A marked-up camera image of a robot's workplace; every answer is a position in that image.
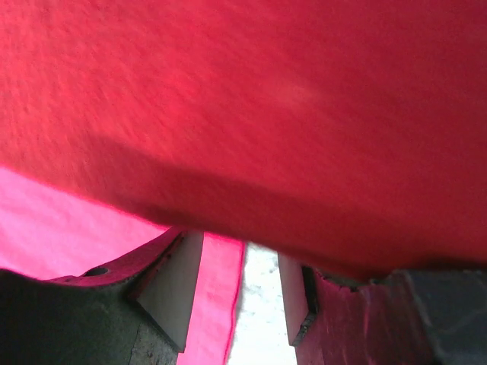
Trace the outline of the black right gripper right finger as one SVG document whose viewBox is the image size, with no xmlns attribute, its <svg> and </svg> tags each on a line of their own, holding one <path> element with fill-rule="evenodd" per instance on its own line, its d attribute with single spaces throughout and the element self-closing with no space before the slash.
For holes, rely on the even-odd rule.
<svg viewBox="0 0 487 365">
<path fill-rule="evenodd" d="M 299 364 L 484 364 L 486 273 L 395 271 L 363 285 L 279 256 Z"/>
</svg>

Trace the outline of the hot pink t-shirt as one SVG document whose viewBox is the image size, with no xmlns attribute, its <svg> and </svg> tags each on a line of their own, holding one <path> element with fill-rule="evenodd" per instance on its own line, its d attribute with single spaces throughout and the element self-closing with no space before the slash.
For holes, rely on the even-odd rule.
<svg viewBox="0 0 487 365">
<path fill-rule="evenodd" d="M 486 3 L 3 1 L 1 164 L 358 285 L 486 273 Z"/>
</svg>

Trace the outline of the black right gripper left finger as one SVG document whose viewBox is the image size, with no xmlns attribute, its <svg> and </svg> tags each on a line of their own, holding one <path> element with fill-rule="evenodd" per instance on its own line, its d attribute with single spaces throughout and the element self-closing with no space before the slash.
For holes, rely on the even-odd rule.
<svg viewBox="0 0 487 365">
<path fill-rule="evenodd" d="M 80 276 L 1 272 L 3 364 L 174 364 L 185 350 L 203 246 L 171 228 Z"/>
</svg>

